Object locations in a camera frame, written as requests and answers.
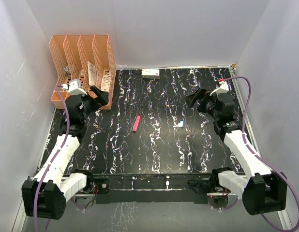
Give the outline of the red strap keychain with ring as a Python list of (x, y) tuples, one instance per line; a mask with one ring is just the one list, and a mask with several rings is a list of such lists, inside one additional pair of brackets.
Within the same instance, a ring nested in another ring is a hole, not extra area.
[(133, 132), (137, 132), (137, 128), (138, 128), (140, 119), (141, 119), (141, 113), (137, 113), (136, 117), (135, 117), (135, 122), (134, 122), (134, 125), (133, 125)]

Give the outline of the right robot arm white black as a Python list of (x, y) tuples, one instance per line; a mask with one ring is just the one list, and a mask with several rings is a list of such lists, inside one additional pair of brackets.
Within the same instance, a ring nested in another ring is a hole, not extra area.
[(250, 215), (284, 210), (287, 195), (284, 175), (275, 173), (258, 159), (253, 148), (247, 147), (250, 143), (234, 118), (233, 95), (227, 90), (210, 93), (199, 88), (185, 100), (189, 108), (199, 103), (197, 110), (213, 118), (216, 134), (234, 153), (245, 173), (245, 177), (241, 177), (229, 167), (214, 169), (210, 176), (211, 188), (235, 193)]

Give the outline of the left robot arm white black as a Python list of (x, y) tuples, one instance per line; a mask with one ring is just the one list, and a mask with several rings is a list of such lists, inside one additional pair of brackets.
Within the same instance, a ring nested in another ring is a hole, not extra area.
[(24, 181), (21, 191), (25, 213), (29, 217), (58, 220), (66, 204), (80, 190), (89, 193), (94, 180), (87, 171), (75, 171), (63, 180), (70, 159), (79, 148), (86, 132), (86, 116), (109, 103), (109, 93), (96, 86), (90, 89), (92, 97), (84, 89), (73, 84), (57, 85), (57, 91), (65, 110), (56, 144), (40, 171)]

